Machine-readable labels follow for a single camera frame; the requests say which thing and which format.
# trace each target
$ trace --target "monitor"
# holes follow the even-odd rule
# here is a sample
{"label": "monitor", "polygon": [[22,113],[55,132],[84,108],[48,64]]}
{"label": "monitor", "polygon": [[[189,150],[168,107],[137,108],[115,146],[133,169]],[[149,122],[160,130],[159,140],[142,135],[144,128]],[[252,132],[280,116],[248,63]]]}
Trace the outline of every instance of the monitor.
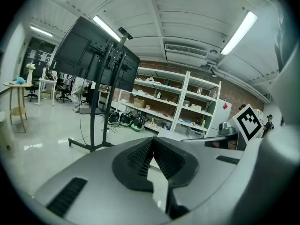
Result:
{"label": "monitor", "polygon": [[[105,62],[105,54],[110,45],[112,45],[112,50]],[[115,66],[108,67],[117,45],[118,41],[102,28],[79,17],[58,47],[51,69],[108,86],[111,86],[114,79],[117,79],[116,88],[132,91],[140,59],[123,46]],[[126,56],[119,76],[116,78],[117,67],[123,53],[126,53]],[[98,74],[99,66],[104,66],[101,79]]]}

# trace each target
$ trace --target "person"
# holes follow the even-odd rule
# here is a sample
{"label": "person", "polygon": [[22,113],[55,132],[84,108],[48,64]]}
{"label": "person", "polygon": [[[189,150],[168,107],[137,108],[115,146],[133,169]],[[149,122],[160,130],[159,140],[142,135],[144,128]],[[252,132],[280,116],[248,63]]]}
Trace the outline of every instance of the person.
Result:
{"label": "person", "polygon": [[263,126],[263,135],[262,135],[263,137],[266,135],[266,133],[268,131],[270,131],[273,128],[273,124],[272,124],[273,116],[272,116],[272,114],[267,116],[267,118],[268,118],[268,122],[266,123],[266,125]]}
{"label": "person", "polygon": [[73,85],[72,91],[71,91],[71,98],[74,102],[74,107],[72,110],[75,113],[79,112],[79,106],[80,106],[80,97],[81,93],[83,92],[83,88],[86,85],[86,80],[80,77],[75,78],[75,83]]}

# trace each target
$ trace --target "shelf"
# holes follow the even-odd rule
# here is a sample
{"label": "shelf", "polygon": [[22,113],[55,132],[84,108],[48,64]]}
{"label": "shelf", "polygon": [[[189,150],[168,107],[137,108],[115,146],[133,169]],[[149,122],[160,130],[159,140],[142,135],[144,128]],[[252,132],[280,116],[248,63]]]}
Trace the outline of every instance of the shelf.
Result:
{"label": "shelf", "polygon": [[[26,113],[26,108],[25,107],[20,107],[20,109],[21,109],[21,114]],[[20,115],[19,107],[15,107],[12,110],[10,110],[10,115],[12,115],[12,116]]]}
{"label": "shelf", "polygon": [[154,130],[156,132],[159,132],[161,129],[163,129],[162,127],[153,127],[153,126],[151,126],[151,124],[149,122],[145,123],[145,128],[152,129],[152,130]]}
{"label": "shelf", "polygon": [[148,96],[148,95],[144,95],[144,94],[140,94],[140,93],[136,93],[136,92],[128,92],[128,93],[131,93],[133,95],[137,95],[137,96],[141,96],[141,97],[144,97],[144,98],[149,98],[149,99],[152,99],[152,100],[155,100],[155,101],[159,101],[159,102],[162,102],[162,103],[166,103],[166,104],[169,104],[169,105],[172,105],[172,106],[178,106],[178,104],[176,103],[171,103],[169,101],[164,101],[162,99],[159,99],[159,98],[156,98],[156,97],[153,97],[153,96]]}
{"label": "shelf", "polygon": [[202,95],[202,94],[198,94],[198,93],[195,93],[195,92],[190,92],[190,91],[186,92],[186,96],[189,97],[189,98],[194,98],[194,99],[201,100],[201,101],[204,101],[204,102],[209,102],[209,101],[216,102],[217,101],[216,99],[213,99],[212,97],[205,96],[205,95]]}
{"label": "shelf", "polygon": [[180,121],[178,121],[177,123],[182,124],[182,125],[184,125],[184,126],[188,126],[188,127],[191,127],[191,128],[195,128],[195,129],[201,130],[201,131],[203,131],[203,132],[207,132],[207,131],[208,131],[206,128],[200,127],[199,125],[196,125],[196,126],[195,126],[195,125],[192,125],[191,123],[180,122]]}
{"label": "shelf", "polygon": [[169,79],[169,80],[177,81],[177,82],[181,82],[181,83],[184,81],[184,79],[186,77],[185,74],[163,71],[163,70],[159,70],[159,69],[145,68],[145,67],[140,67],[137,70],[137,74],[149,76],[149,77]]}
{"label": "shelf", "polygon": [[138,80],[138,79],[135,79],[135,84],[145,86],[145,87],[160,89],[160,90],[164,90],[164,91],[168,91],[168,92],[173,92],[173,93],[177,93],[177,94],[180,94],[182,91],[182,89],[180,89],[180,88],[175,88],[175,87],[162,85],[162,84],[155,83],[155,82],[148,82],[148,81]]}
{"label": "shelf", "polygon": [[213,82],[209,82],[206,80],[203,80],[201,78],[196,78],[196,77],[189,77],[188,84],[196,86],[196,87],[201,87],[207,90],[211,90],[215,87],[219,87],[219,84],[215,84]]}
{"label": "shelf", "polygon": [[174,121],[173,117],[171,117],[170,115],[168,117],[166,117],[162,113],[159,113],[159,112],[156,112],[156,111],[153,111],[153,110],[149,110],[149,109],[146,109],[146,108],[139,108],[139,107],[134,106],[132,103],[124,103],[124,102],[120,102],[120,103],[125,105],[125,106],[132,107],[136,110],[152,114],[153,116],[156,116],[156,117],[159,117],[159,118],[162,118],[162,119],[165,119],[165,120],[169,120],[169,121]]}
{"label": "shelf", "polygon": [[203,115],[205,115],[205,116],[210,116],[210,117],[212,117],[212,114],[210,114],[210,113],[208,113],[208,112],[202,112],[202,111],[200,111],[200,110],[196,110],[196,109],[193,109],[193,108],[191,108],[191,107],[181,106],[181,108],[184,108],[184,109],[186,109],[186,110],[193,111],[193,112],[195,112],[195,113],[200,113],[200,114],[203,114]]}

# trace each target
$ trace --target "table leg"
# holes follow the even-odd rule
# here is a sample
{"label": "table leg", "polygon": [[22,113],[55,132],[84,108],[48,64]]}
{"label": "table leg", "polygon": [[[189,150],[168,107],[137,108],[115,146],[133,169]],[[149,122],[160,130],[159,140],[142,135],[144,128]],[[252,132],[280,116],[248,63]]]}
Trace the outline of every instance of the table leg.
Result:
{"label": "table leg", "polygon": [[19,108],[20,119],[21,119],[22,126],[24,128],[24,132],[26,132],[26,129],[25,129],[25,126],[24,126],[23,117],[22,117],[22,113],[21,113],[20,88],[17,88],[17,89],[18,89],[18,108]]}
{"label": "table leg", "polygon": [[9,118],[10,118],[10,124],[13,124],[13,122],[11,121],[11,114],[10,114],[10,110],[11,110],[11,98],[13,96],[13,88],[10,88],[10,96],[9,96]]}
{"label": "table leg", "polygon": [[42,82],[39,81],[38,83],[38,105],[41,106],[41,103],[40,103],[40,99],[41,99],[41,87],[42,87]]}
{"label": "table leg", "polygon": [[25,107],[24,88],[22,88],[22,98],[23,98],[23,107]]}
{"label": "table leg", "polygon": [[53,91],[52,91],[52,106],[54,106],[55,85],[56,85],[56,84],[53,84]]}

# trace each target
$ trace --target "white shelving unit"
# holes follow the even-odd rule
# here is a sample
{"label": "white shelving unit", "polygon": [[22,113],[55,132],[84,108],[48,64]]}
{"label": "white shelving unit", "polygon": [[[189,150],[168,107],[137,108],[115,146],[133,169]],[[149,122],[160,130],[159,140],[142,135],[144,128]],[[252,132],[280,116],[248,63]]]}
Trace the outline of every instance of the white shelving unit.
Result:
{"label": "white shelving unit", "polygon": [[[127,92],[127,91],[123,91],[121,90],[120,94],[119,94],[119,98],[118,98],[118,105],[116,107],[116,110],[118,110],[118,107],[120,105],[124,105],[127,108],[134,108],[136,110],[151,114],[155,117],[158,118],[162,118],[166,121],[169,121],[172,123],[170,130],[174,131],[176,126],[179,124],[179,126],[183,125],[186,127],[191,127],[193,129],[199,130],[202,133],[207,134],[207,132],[210,129],[210,121],[213,120],[213,117],[215,115],[215,107],[216,107],[216,103],[219,99],[220,96],[220,89],[221,89],[221,82],[219,84],[215,84],[200,78],[196,78],[196,77],[192,77],[190,76],[190,72],[187,71],[186,74],[179,74],[179,73],[174,73],[174,72],[169,72],[169,71],[164,71],[164,70],[159,70],[159,69],[152,69],[152,68],[139,68],[137,71],[138,75],[143,75],[143,76],[147,76],[147,77],[153,77],[154,80],[155,78],[162,78],[162,79],[168,79],[170,82],[175,81],[175,82],[180,82],[182,83],[182,87],[181,88],[176,88],[176,87],[172,87],[172,86],[168,86],[168,85],[164,85],[164,84],[160,84],[157,82],[149,82],[149,81],[144,81],[144,80],[140,80],[140,79],[135,79],[135,84],[139,85],[139,86],[144,86],[144,87],[150,87],[150,88],[154,88],[154,89],[158,89],[158,90],[163,90],[163,91],[168,91],[171,93],[175,93],[179,95],[179,99],[178,99],[178,103],[173,103],[170,101],[165,101],[153,96],[149,96],[149,95],[145,95],[143,93],[139,93],[139,92]],[[217,92],[217,97],[216,98],[212,98],[210,96],[206,96],[203,94],[198,94],[195,92],[191,92],[188,91],[188,85],[192,85],[192,86],[196,86],[196,87],[201,87],[204,90],[211,90],[214,88],[218,88],[218,92]],[[175,112],[174,112],[174,116],[170,116],[168,115],[167,117],[157,111],[154,110],[149,110],[146,108],[138,108],[136,106],[134,106],[132,103],[125,103],[121,101],[121,94],[125,92],[125,93],[130,93],[133,94],[135,96],[140,96],[140,97],[144,97],[144,98],[148,98],[148,99],[152,99],[155,100],[157,102],[162,103],[162,106],[164,104],[168,104],[168,105],[172,105],[175,107]],[[185,107],[183,106],[183,102],[184,100],[188,100],[189,98],[193,98],[196,100],[200,100],[202,102],[207,103],[206,105],[206,110],[207,111],[200,111],[200,110],[195,110],[191,107]],[[197,124],[192,124],[191,122],[188,122],[186,120],[179,120],[180,118],[180,114],[181,111],[183,110],[189,110],[198,114],[201,114],[201,116],[204,116],[204,119],[206,120],[205,126],[201,127],[200,125]],[[160,129],[159,127],[153,127],[151,126],[151,124],[149,122],[147,122],[145,124],[146,128],[152,129],[154,131],[159,132]]]}

